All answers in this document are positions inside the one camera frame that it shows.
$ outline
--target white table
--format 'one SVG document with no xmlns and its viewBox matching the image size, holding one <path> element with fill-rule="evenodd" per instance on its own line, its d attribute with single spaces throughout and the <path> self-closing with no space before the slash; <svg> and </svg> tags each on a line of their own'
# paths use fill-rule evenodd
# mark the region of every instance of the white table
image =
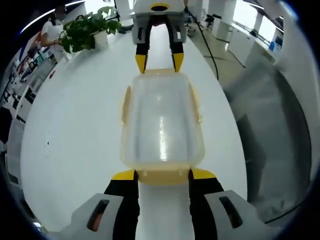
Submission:
<svg viewBox="0 0 320 240">
<path fill-rule="evenodd" d="M 30 89 L 30 87 L 25 84 L 25 89 L 21 95 L 21 99 L 18 103 L 18 105 L 16 106 L 16 111 L 14 114 L 14 117 L 17 118 L 17 116 L 19 116 L 20 118 L 22 118 L 25 122 L 27 121 L 30 109 L 31 109 L 31 102 L 29 102 L 26 99 L 26 95 L 28 93 L 28 90 Z"/>
<path fill-rule="evenodd" d="M 14 109 L 14 103 L 15 103 L 15 99 L 12 97 L 12 95 L 10 95 L 8 97 L 8 102 L 4 102 L 3 106 L 6 108 L 6 109 L 9 109 L 10 113 L 12 116 L 15 116 L 16 114 L 16 109 Z"/>
<path fill-rule="evenodd" d="M 230 23 L 224 22 L 219 18 L 214 18 L 213 27 L 212 27 L 212 35 L 218 39 L 225 42 L 230 42 L 230 38 L 232 35 L 232 26 Z"/>
<path fill-rule="evenodd" d="M 173 67 L 167 36 L 163 26 L 151 33 L 147 69 Z M 197 91 L 202 114 L 206 153 L 198 167 L 215 173 L 225 190 L 246 199 L 245 159 L 231 108 L 189 39 L 184 52 L 181 72 Z M 121 113 L 126 89 L 139 74 L 135 53 L 131 34 L 111 35 L 107 49 L 62 60 L 32 104 L 22 142 L 22 187 L 30 208 L 49 231 L 69 224 L 75 209 L 103 193 L 112 176 L 127 169 L 120 160 Z M 139 204 L 137 239 L 194 239 L 187 184 L 140 184 Z M 172 224 L 174 231 L 163 230 Z"/>
<path fill-rule="evenodd" d="M 252 65 L 262 56 L 272 63 L 276 61 L 277 56 L 269 49 L 266 43 L 234 23 L 231 26 L 233 27 L 233 31 L 228 51 L 233 53 L 244 67 Z"/>
</svg>

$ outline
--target white shirt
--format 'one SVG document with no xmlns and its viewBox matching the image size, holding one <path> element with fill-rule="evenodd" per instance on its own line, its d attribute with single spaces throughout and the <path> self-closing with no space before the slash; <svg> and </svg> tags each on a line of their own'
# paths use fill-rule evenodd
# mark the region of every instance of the white shirt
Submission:
<svg viewBox="0 0 320 240">
<path fill-rule="evenodd" d="M 60 37 L 61 32 L 64 30 L 64 26 L 61 22 L 58 20 L 56 21 L 56 25 L 54 26 L 51 21 L 47 21 L 42 28 L 41 31 L 41 37 L 43 34 L 47 34 L 48 41 L 54 41 L 57 40 Z M 51 45 L 50 49 L 56 59 L 57 62 L 60 62 L 60 60 L 64 57 L 64 48 L 59 45 Z"/>
</svg>

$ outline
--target white cabinet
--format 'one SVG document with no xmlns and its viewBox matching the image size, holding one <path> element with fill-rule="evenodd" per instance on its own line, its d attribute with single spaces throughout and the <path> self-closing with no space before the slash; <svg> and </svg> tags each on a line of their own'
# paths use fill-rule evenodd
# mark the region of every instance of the white cabinet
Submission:
<svg viewBox="0 0 320 240">
<path fill-rule="evenodd" d="M 233 53 L 244 67 L 246 67 L 247 59 L 251 54 L 254 44 L 255 39 L 253 36 L 234 28 L 228 50 Z"/>
<path fill-rule="evenodd" d="M 22 138 L 24 135 L 25 124 L 17 119 L 13 119 L 7 146 L 7 153 L 5 156 L 5 167 L 9 174 L 17 178 L 18 186 L 21 186 L 21 169 L 20 169 L 20 153 L 22 146 Z"/>
<path fill-rule="evenodd" d="M 31 106 L 32 104 L 25 97 L 22 98 L 16 109 L 16 117 L 19 116 L 26 122 L 31 110 Z"/>
<path fill-rule="evenodd" d="M 206 27 L 207 27 L 207 22 L 202 19 L 202 20 L 200 21 L 200 25 L 206 28 Z"/>
<path fill-rule="evenodd" d="M 229 42 L 231 36 L 230 28 L 229 24 L 221 21 L 219 18 L 215 18 L 211 33 L 216 39 Z"/>
</svg>

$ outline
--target transparent plastic container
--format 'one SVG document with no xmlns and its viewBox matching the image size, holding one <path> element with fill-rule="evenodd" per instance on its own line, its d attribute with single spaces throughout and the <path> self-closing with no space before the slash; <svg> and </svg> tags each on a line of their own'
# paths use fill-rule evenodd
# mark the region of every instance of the transparent plastic container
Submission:
<svg viewBox="0 0 320 240">
<path fill-rule="evenodd" d="M 123 104 L 121 159 L 142 171 L 190 169 L 205 147 L 188 77 L 149 70 L 134 78 Z"/>
</svg>

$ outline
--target ceiling light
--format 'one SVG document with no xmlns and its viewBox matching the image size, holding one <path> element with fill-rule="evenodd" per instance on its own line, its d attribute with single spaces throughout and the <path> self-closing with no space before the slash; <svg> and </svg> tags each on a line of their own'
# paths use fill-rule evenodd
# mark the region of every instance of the ceiling light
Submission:
<svg viewBox="0 0 320 240">
<path fill-rule="evenodd" d="M 254 4 L 254 3 L 250 3 L 250 2 L 245 2 L 246 4 L 249 4 L 249 5 L 251 5 L 252 7 L 256 7 L 256 8 L 258 8 L 258 9 L 265 9 L 264 7 L 262 7 L 262 6 L 259 6 L 259 5 L 257 5 L 257 4 Z"/>
<path fill-rule="evenodd" d="M 41 228 L 41 224 L 40 223 L 38 223 L 38 222 L 33 222 L 33 225 L 35 225 L 37 228 Z"/>
<path fill-rule="evenodd" d="M 69 7 L 71 5 L 75 5 L 75 4 L 80 4 L 80 3 L 84 3 L 86 0 L 81 0 L 81 1 L 74 1 L 74 2 L 70 2 L 68 4 L 66 4 L 66 7 Z M 24 30 L 26 30 L 27 28 L 29 28 L 32 24 L 34 24 L 35 22 L 39 21 L 40 19 L 42 19 L 43 17 L 47 16 L 48 14 L 53 13 L 55 10 L 52 9 L 50 11 L 47 11 L 46 13 L 42 14 L 41 16 L 38 16 L 36 19 L 32 20 L 27 26 L 25 26 L 21 32 L 19 34 L 21 34 Z"/>
<path fill-rule="evenodd" d="M 277 26 L 275 26 L 275 27 L 276 27 L 276 29 L 278 29 L 280 32 L 284 33 L 284 31 L 283 31 L 280 27 L 277 27 Z"/>
</svg>

